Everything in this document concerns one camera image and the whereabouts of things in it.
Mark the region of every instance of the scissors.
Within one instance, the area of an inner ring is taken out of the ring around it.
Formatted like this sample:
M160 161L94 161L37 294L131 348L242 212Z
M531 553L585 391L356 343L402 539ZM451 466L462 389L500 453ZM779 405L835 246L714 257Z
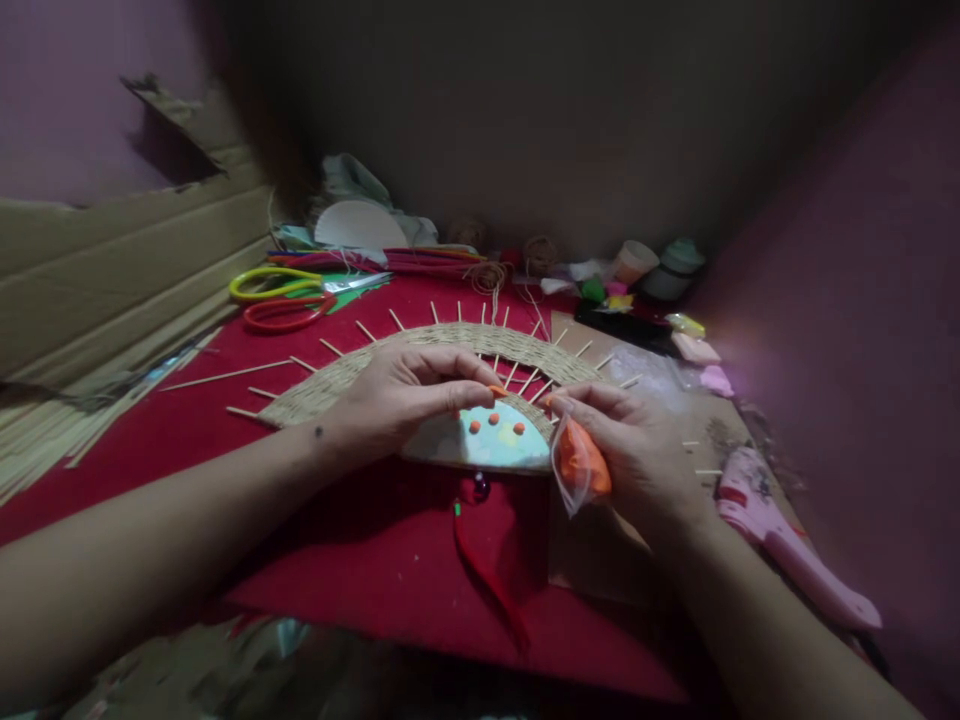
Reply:
M284 287L266 290L257 293L245 293L240 290L243 283L251 278L265 276L287 276L304 278L301 282L285 285ZM250 270L242 275L238 275L230 283L230 294L237 300L243 302L252 302L246 310L243 311L244 324L251 330L267 334L280 334L292 332L306 327L311 322L326 315L336 305L336 296L348 290L359 290L379 285L387 281L393 273L377 273L367 277L357 278L346 282L323 282L323 276L316 273L308 273L302 270L292 270L288 268L257 268ZM319 288L320 295L311 295L302 298L281 297L287 293L306 288ZM312 313L297 320L289 322L266 322L267 318L275 315L286 315L291 311L302 310L307 306L319 306Z

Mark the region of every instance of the orange clay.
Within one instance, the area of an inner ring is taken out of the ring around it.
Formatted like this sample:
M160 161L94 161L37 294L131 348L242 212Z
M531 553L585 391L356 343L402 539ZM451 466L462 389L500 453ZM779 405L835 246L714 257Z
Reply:
M577 453L578 445L584 447L583 453ZM609 495L613 490L610 470L600 448L579 423L567 418L567 427L560 436L560 474L567 485L573 485L581 470L590 471L590 490L594 495Z

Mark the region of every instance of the cardboard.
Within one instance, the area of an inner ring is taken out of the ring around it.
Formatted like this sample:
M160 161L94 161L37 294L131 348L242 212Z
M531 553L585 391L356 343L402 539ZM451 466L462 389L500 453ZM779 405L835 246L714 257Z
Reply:
M722 470L727 455L751 440L736 406L709 392L688 387L688 376L670 358L654 355L633 345L574 322L563 313L553 313L554 339L567 331L563 347L576 352L592 341L583 358L594 365L613 358L601 372L617 385L642 374L629 391L655 398L677 421L687 446L685 471ZM803 529L773 473L771 494L784 517ZM701 476L704 494L713 497L716 476ZM615 600L656 611L679 607L670 584L662 577L650 550L636 530L607 504L580 510L571 520L551 485L549 581L585 595Z
M97 369L124 351L127 367L110 369L134 369L185 339L197 314L177 319L194 308L222 316L227 283L263 258L272 188L222 88L199 105L149 77L126 84L222 172L85 209L0 200L3 380L72 392L91 373L105 379Z

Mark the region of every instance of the woven straw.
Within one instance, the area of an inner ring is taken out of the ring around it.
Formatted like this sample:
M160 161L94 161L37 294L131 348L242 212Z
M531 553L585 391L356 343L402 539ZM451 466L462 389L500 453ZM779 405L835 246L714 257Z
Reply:
M509 328L477 323L444 323L403 330L364 348L348 353L321 368L299 385L287 390L259 414L258 418L275 427L296 425L328 410L353 384L374 351L389 342L405 341L416 345L462 344L474 352L499 355L502 360L519 361L521 365L538 367L557 385L584 380L603 380L599 372L563 348L519 333ZM516 394L502 402L519 410L547 440L553 426L539 409Z

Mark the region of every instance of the yellow scissors handle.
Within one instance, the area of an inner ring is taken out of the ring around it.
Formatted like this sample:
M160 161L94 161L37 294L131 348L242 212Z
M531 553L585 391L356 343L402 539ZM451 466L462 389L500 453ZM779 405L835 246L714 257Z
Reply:
M274 290L265 290L264 292L259 293L245 293L240 290L240 286L244 283L249 282L254 279L263 279L265 277L273 277L276 275L283 275L287 277L302 277L307 278L303 282L291 283L290 285L284 285L283 287L276 288ZM230 281L228 286L230 290L230 295L236 300L242 300L244 302L256 302L257 300L267 300L272 297L278 297L280 295L286 295L287 293L294 292L295 290L303 290L304 288L319 288L323 290L323 275L317 275L316 273L308 273L303 270L294 270L293 268L256 268L255 270L248 270L245 273L237 275L233 280Z

